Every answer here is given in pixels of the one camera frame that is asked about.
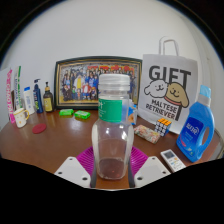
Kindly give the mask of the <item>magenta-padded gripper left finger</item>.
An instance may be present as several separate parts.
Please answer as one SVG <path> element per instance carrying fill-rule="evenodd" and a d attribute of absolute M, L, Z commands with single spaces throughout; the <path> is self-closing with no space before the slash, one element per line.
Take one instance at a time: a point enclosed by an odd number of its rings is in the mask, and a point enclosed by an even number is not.
<path fill-rule="evenodd" d="M 93 148 L 89 147 L 77 157 L 69 156 L 56 170 L 56 176 L 84 188 L 96 186 L 96 169 Z"/>

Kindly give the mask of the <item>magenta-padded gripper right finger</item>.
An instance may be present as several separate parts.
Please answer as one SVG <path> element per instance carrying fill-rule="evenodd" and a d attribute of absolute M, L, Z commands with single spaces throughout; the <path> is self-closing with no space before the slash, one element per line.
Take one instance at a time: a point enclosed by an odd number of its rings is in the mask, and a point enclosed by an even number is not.
<path fill-rule="evenodd" d="M 133 147 L 128 164 L 128 181 L 131 188 L 143 187 L 170 175 L 168 169 L 156 157 L 148 157 Z"/>

